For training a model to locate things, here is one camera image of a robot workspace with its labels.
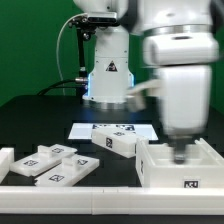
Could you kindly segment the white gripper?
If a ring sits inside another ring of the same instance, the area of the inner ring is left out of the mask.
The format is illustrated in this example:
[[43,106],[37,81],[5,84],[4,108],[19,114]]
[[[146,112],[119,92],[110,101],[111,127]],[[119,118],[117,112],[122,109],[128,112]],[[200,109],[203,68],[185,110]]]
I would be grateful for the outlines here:
[[173,161],[184,164],[193,134],[201,133],[208,119],[211,68],[203,65],[164,67],[160,114],[166,135],[172,137]]

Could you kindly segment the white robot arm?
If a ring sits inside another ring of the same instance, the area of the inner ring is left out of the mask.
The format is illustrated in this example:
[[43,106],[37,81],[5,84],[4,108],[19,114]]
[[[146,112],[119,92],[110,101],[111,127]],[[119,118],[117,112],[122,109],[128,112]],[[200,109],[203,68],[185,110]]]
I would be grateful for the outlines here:
[[[97,37],[94,68],[84,99],[101,106],[128,102],[144,108],[140,92],[159,100],[164,133],[174,141],[173,158],[186,160],[187,141],[207,123],[212,71],[219,58],[214,34],[224,27],[224,0],[73,0],[81,25]],[[140,56],[155,77],[133,85],[129,36],[142,38]]]

